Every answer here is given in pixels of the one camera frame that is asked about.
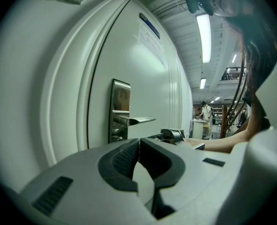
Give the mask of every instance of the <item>white shirt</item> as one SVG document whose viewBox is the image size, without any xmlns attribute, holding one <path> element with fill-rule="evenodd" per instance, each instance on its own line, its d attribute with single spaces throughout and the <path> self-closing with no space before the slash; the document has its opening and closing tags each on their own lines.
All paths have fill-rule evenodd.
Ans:
<svg viewBox="0 0 277 225">
<path fill-rule="evenodd" d="M 208 121 L 209 112 L 211 111 L 211 108 L 209 105 L 206 105 L 202 108 L 202 112 L 204 114 L 204 120 Z"/>
</svg>

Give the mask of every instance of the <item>white counter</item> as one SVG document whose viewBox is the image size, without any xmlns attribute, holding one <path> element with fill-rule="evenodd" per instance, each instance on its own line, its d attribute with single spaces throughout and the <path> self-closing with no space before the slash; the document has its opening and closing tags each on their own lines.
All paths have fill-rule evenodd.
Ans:
<svg viewBox="0 0 277 225">
<path fill-rule="evenodd" d="M 203 125 L 207 121 L 205 121 L 205 120 L 192 120 L 192 122 L 194 123 L 192 138 L 202 139 L 202 136 L 203 136 Z"/>
</svg>

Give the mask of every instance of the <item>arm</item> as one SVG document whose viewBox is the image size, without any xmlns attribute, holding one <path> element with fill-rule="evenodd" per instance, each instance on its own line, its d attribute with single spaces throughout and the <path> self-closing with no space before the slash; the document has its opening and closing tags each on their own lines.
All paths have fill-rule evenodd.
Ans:
<svg viewBox="0 0 277 225">
<path fill-rule="evenodd" d="M 231 137 L 216 140 L 186 139 L 192 145 L 205 143 L 205 150 L 230 153 L 233 147 L 242 142 L 249 141 L 256 133 L 254 115 L 251 113 L 247 128 Z"/>
<path fill-rule="evenodd" d="M 206 119 L 209 119 L 211 115 L 212 115 L 212 111 L 210 109 L 210 111 L 208 112 L 208 117 Z"/>
</svg>

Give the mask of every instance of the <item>wooden post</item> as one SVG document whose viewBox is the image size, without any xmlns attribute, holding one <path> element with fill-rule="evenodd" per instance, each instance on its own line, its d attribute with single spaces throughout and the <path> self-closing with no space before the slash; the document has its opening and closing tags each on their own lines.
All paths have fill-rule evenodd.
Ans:
<svg viewBox="0 0 277 225">
<path fill-rule="evenodd" d="M 226 130 L 227 127 L 226 121 L 227 121 L 227 113 L 228 113 L 228 107 L 223 105 L 222 106 L 222 127 L 221 127 L 221 134 L 219 138 L 225 138 L 226 137 Z"/>
</svg>

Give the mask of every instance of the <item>metal door handle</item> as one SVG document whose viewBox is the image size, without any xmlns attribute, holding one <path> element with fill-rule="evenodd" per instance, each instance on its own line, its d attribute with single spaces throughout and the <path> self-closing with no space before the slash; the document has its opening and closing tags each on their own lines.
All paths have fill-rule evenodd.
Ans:
<svg viewBox="0 0 277 225">
<path fill-rule="evenodd" d="M 129 127 L 139 123 L 151 122 L 156 120 L 154 117 L 140 117 L 140 118 L 129 118 L 127 116 L 114 115 L 113 121 L 123 126 Z"/>
</svg>

